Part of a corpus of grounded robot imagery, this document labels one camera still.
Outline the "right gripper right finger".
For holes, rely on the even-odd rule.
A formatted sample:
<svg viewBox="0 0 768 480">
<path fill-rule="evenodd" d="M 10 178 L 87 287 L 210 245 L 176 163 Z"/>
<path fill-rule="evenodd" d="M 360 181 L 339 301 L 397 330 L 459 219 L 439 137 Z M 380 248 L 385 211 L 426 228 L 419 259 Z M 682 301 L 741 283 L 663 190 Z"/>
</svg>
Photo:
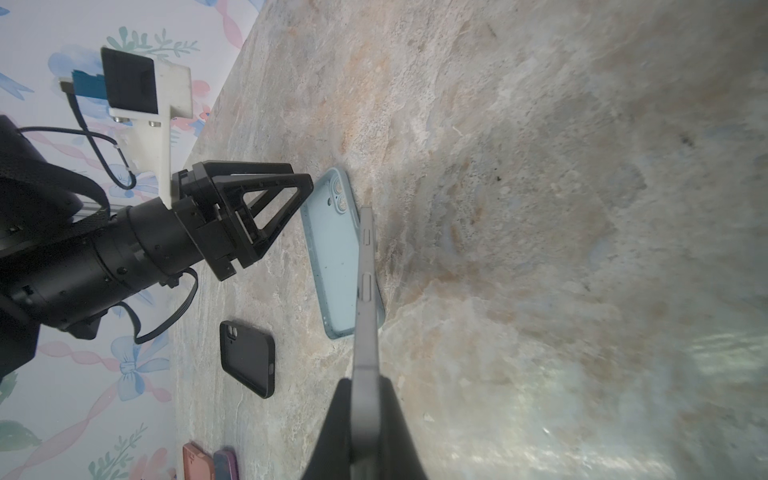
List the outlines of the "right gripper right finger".
<svg viewBox="0 0 768 480">
<path fill-rule="evenodd" d="M 381 432 L 377 466 L 381 480 L 426 480 L 393 383 L 380 376 Z"/>
</svg>

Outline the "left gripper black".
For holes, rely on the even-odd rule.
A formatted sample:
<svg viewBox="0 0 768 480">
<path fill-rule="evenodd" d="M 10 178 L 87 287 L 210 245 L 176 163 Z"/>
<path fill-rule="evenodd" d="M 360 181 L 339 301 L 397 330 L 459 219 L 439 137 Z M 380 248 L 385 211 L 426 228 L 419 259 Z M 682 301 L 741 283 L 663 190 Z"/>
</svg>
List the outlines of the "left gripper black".
<svg viewBox="0 0 768 480">
<path fill-rule="evenodd" d="M 173 211 L 220 281 L 260 261 L 313 191 L 287 163 L 204 161 L 173 183 Z"/>
</svg>

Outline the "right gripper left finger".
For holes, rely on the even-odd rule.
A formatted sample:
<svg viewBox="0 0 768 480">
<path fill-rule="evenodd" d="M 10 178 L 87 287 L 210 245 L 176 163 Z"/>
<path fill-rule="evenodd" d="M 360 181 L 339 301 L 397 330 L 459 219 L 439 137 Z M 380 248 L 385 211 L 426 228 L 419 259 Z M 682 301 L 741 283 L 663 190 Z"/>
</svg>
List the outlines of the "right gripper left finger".
<svg viewBox="0 0 768 480">
<path fill-rule="evenodd" d="M 303 480 L 350 480 L 350 401 L 352 381 L 336 386 Z"/>
</svg>

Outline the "black smartphone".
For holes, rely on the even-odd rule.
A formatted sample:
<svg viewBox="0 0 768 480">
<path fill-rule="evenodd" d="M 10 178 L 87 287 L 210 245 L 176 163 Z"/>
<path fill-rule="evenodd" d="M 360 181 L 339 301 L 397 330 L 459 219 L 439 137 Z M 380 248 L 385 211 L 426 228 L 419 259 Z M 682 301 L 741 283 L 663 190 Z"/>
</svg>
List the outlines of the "black smartphone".
<svg viewBox="0 0 768 480">
<path fill-rule="evenodd" d="M 376 470 L 381 432 L 373 209 L 370 206 L 361 208 L 359 220 L 360 251 L 351 380 L 350 445 L 352 476 L 368 478 Z"/>
</svg>

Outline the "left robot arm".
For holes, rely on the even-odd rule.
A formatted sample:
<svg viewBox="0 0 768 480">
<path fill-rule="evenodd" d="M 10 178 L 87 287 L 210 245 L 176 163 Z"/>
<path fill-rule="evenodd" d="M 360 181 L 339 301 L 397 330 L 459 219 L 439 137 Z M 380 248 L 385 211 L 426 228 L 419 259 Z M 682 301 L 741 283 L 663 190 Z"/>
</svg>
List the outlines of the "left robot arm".
<svg viewBox="0 0 768 480">
<path fill-rule="evenodd" d="M 91 179 L 48 163 L 1 122 L 1 372 L 31 361 L 42 326 L 97 335 L 113 307 L 205 262 L 220 280 L 261 260 L 313 191 L 287 163 L 206 161 L 170 203 L 112 211 Z"/>
</svg>

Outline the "purple phone case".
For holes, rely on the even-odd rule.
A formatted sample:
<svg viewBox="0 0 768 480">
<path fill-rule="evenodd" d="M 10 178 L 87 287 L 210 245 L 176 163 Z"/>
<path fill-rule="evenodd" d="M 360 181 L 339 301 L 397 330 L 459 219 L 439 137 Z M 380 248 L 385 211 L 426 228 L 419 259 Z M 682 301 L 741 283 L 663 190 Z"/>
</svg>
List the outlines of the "purple phone case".
<svg viewBox="0 0 768 480">
<path fill-rule="evenodd" d="M 237 457 L 231 449 L 221 449 L 213 455 L 215 480 L 238 480 Z"/>
</svg>

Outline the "black phone case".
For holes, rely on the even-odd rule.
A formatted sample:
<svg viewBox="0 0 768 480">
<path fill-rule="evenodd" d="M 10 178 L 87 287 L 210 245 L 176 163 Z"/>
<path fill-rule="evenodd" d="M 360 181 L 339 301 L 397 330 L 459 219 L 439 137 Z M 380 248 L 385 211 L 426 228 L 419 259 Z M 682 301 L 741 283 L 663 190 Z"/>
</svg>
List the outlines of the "black phone case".
<svg viewBox="0 0 768 480">
<path fill-rule="evenodd" d="M 275 390 L 276 347 L 271 334 L 244 323 L 219 327 L 222 369 L 263 399 Z"/>
</svg>

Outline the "pink phone case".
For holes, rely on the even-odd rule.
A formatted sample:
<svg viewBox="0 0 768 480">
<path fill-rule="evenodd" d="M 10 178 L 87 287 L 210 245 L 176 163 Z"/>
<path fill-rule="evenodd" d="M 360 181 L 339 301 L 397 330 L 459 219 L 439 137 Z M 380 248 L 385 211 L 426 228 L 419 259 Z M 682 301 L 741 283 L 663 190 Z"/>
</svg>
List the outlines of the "pink phone case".
<svg viewBox="0 0 768 480">
<path fill-rule="evenodd" d="M 194 443 L 182 447 L 183 478 L 185 480 L 214 480 L 215 467 L 211 456 Z"/>
</svg>

